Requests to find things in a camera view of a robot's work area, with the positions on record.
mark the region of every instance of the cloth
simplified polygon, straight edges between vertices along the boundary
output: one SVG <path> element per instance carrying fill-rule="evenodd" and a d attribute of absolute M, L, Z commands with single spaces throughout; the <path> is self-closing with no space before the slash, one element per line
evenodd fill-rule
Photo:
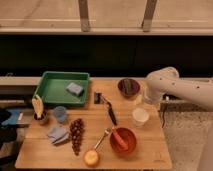
<path fill-rule="evenodd" d="M 3 126 L 6 126 L 6 125 L 16 125 L 17 124 L 17 121 L 18 121 L 18 117 L 21 113 L 21 109 L 7 109 L 7 111 L 9 113 L 11 113 L 11 116 L 5 120 L 4 122 L 2 122 L 2 125 Z"/>
<path fill-rule="evenodd" d="M 59 144 L 69 138 L 69 132 L 65 129 L 60 127 L 59 125 L 54 125 L 47 136 L 52 144 Z"/>
<path fill-rule="evenodd" d="M 9 119 L 11 116 L 11 113 L 8 112 L 5 109 L 0 108 L 0 124 L 2 124 L 2 122 L 6 121 L 7 119 Z"/>

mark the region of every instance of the black wall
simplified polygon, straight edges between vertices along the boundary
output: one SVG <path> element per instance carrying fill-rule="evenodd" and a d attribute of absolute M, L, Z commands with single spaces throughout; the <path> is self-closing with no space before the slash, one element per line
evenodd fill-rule
<path fill-rule="evenodd" d="M 0 75 L 146 76 L 174 66 L 181 76 L 211 77 L 213 37 L 0 35 L 0 60 Z"/>

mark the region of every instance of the orange bowl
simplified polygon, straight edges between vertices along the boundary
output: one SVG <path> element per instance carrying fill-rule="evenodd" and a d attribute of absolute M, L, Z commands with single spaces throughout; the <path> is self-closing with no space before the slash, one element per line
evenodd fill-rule
<path fill-rule="evenodd" d="M 137 144 L 137 140 L 135 138 L 134 133 L 127 128 L 117 128 L 116 131 L 121 136 L 121 138 L 125 141 L 125 143 L 127 143 L 128 150 L 124 150 L 116 141 L 114 135 L 111 134 L 110 145 L 113 151 L 121 157 L 129 156 L 135 150 L 135 147 Z"/>

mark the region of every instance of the blue cloth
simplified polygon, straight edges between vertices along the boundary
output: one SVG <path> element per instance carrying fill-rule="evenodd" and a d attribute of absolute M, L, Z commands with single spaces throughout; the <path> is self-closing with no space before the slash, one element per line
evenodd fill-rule
<path fill-rule="evenodd" d="M 9 119 L 2 122 L 2 125 L 3 126 L 16 125 L 17 121 L 18 121 L 18 117 L 21 113 L 21 109 L 7 109 L 7 111 L 9 111 L 11 113 L 11 116 L 9 117 Z"/>

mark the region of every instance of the green tray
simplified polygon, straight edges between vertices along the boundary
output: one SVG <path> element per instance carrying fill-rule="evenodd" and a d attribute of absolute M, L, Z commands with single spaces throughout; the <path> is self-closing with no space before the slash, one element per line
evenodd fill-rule
<path fill-rule="evenodd" d="M 75 96 L 66 90 L 74 82 L 84 88 L 82 95 Z M 89 74 L 80 72 L 44 72 L 34 96 L 38 94 L 44 104 L 84 106 L 87 100 Z"/>

